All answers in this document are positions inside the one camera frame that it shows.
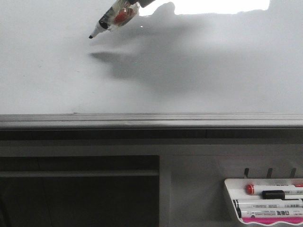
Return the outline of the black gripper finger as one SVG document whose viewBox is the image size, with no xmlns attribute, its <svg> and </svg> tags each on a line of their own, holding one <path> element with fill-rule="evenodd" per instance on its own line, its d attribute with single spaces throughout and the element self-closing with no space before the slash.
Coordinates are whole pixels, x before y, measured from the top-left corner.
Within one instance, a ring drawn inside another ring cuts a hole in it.
<svg viewBox="0 0 303 227">
<path fill-rule="evenodd" d="M 138 0 L 127 0 L 130 4 L 135 4 Z"/>
<path fill-rule="evenodd" d="M 142 8 L 147 7 L 148 5 L 150 5 L 151 3 L 153 3 L 155 0 L 138 0 L 140 6 Z"/>
</svg>

